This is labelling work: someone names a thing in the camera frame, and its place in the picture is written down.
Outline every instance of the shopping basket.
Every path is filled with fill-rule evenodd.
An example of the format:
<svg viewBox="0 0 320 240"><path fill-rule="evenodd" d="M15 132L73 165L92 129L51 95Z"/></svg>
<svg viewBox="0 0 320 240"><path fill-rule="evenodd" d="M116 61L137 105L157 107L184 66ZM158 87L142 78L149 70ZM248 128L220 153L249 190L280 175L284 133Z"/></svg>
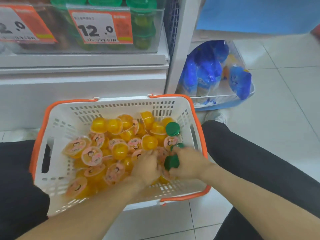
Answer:
<svg viewBox="0 0 320 240"><path fill-rule="evenodd" d="M115 118L126 113L138 119L139 113L144 111L152 111L157 120L163 116L171 116L180 125L182 142L186 146L198 149L207 157L201 124L192 100L185 95L148 95L55 102L46 109L29 168L34 184L50 196L49 216L85 200L70 202L64 196L76 172L73 168L73 159L61 153L66 144L80 135L88 134L92 120L97 117ZM48 172L42 172L47 144L51 148L50 165ZM188 200L205 195L209 190L209 186L197 179L174 180L167 185L158 183L146 187L126 206L125 210Z"/></svg>

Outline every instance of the price tag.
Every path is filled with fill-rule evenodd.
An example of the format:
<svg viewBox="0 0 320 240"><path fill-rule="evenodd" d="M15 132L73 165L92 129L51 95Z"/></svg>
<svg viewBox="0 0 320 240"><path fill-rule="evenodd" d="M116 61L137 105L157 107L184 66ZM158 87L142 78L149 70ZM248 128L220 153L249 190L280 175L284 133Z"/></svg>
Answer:
<svg viewBox="0 0 320 240"><path fill-rule="evenodd" d="M0 4L0 41L54 43L54 36L30 5Z"/></svg>
<svg viewBox="0 0 320 240"><path fill-rule="evenodd" d="M133 44L130 10L69 10L85 44Z"/></svg>

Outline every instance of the white tile floor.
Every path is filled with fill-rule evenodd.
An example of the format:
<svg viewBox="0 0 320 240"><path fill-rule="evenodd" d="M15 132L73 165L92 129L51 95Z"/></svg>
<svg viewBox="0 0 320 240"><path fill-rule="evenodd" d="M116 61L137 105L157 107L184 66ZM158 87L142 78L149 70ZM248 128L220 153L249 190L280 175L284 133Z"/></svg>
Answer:
<svg viewBox="0 0 320 240"><path fill-rule="evenodd" d="M294 35L235 44L256 94L233 109L229 128L320 181L318 41ZM0 141L10 137L0 132ZM230 209L212 189L190 201L122 212L104 240L212 240Z"/></svg>

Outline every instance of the shoe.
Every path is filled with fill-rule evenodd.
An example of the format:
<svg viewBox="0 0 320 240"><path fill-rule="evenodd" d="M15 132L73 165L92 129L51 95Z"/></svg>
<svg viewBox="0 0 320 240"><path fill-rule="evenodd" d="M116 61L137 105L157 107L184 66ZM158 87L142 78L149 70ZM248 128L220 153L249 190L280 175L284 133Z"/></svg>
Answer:
<svg viewBox="0 0 320 240"><path fill-rule="evenodd" d="M223 124L227 124L227 121L229 120L229 113L229 109L212 110L207 113L204 121L215 120Z"/></svg>

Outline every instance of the clear plastic bin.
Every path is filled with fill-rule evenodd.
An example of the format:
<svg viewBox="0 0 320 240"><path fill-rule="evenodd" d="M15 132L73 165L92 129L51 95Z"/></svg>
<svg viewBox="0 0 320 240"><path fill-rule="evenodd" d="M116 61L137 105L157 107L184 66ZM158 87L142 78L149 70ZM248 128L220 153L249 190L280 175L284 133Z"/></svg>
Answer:
<svg viewBox="0 0 320 240"><path fill-rule="evenodd" d="M164 0L148 0L152 5L139 6L145 0L10 0L11 4L32 5L44 21L55 43L4 42L14 53L156 53L164 14ZM133 44L84 43L66 5L78 9L121 12L130 8Z"/></svg>

